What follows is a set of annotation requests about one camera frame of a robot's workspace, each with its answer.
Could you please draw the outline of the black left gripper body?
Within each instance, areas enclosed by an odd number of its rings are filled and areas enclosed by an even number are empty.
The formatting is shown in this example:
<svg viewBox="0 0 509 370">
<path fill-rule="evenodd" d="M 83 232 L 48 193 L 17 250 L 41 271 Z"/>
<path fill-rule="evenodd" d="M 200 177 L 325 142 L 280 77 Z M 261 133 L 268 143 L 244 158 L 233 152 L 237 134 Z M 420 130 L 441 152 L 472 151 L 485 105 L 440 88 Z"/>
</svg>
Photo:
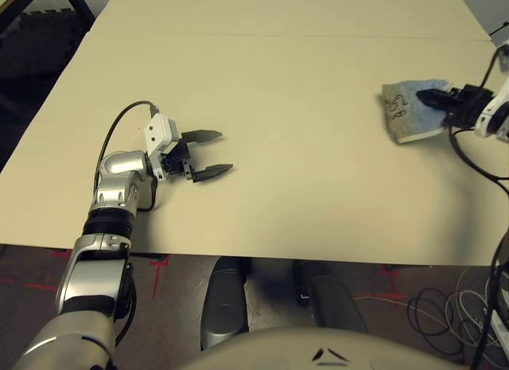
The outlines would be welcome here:
<svg viewBox="0 0 509 370">
<path fill-rule="evenodd" d="M 187 180 L 194 180 L 191 156 L 184 140 L 179 140 L 170 152 L 161 155 L 161 166 L 169 176 L 181 175 Z"/>
</svg>

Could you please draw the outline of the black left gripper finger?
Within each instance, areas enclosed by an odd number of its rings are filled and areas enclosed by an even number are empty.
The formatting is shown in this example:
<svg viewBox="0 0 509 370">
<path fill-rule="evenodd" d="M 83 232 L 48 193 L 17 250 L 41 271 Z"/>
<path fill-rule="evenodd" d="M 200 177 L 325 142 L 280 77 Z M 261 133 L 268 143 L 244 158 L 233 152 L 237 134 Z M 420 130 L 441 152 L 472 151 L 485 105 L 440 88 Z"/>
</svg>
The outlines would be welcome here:
<svg viewBox="0 0 509 370">
<path fill-rule="evenodd" d="M 230 169 L 232 169 L 233 166 L 234 165 L 231 163 L 217 164 L 217 165 L 213 165 L 213 166 L 208 166 L 205 169 L 200 170 L 200 171 L 193 171 L 192 172 L 192 181 L 194 183 L 199 183 L 202 181 L 214 179 L 214 178 L 226 173 Z"/>
<path fill-rule="evenodd" d="M 181 133 L 181 139 L 186 143 L 206 143 L 222 137 L 217 130 L 192 130 Z"/>
</svg>

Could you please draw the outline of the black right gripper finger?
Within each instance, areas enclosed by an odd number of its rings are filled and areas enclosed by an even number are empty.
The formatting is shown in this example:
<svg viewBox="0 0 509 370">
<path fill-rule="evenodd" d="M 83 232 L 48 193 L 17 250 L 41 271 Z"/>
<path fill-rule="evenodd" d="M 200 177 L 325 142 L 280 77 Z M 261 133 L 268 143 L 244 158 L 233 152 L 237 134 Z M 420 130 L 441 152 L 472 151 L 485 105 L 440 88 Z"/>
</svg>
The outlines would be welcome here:
<svg viewBox="0 0 509 370">
<path fill-rule="evenodd" d="M 423 99 L 422 103 L 438 110 L 454 110 L 457 107 L 454 99 Z"/>
<path fill-rule="evenodd" d="M 453 92 L 442 91 L 439 89 L 426 89 L 416 93 L 420 100 L 450 100 L 455 98 Z"/>
</svg>

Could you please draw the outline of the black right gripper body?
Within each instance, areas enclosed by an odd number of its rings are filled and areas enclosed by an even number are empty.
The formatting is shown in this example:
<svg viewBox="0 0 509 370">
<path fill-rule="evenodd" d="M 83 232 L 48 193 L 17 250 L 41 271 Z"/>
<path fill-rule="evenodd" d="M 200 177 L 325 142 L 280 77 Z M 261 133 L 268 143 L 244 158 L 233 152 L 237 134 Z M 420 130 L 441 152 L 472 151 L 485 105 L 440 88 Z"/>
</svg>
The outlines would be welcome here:
<svg viewBox="0 0 509 370">
<path fill-rule="evenodd" d="M 448 95 L 451 103 L 446 111 L 444 125 L 460 129 L 473 128 L 483 109 L 494 98 L 491 90 L 471 84 L 466 84 L 462 89 L 452 88 Z"/>
</svg>

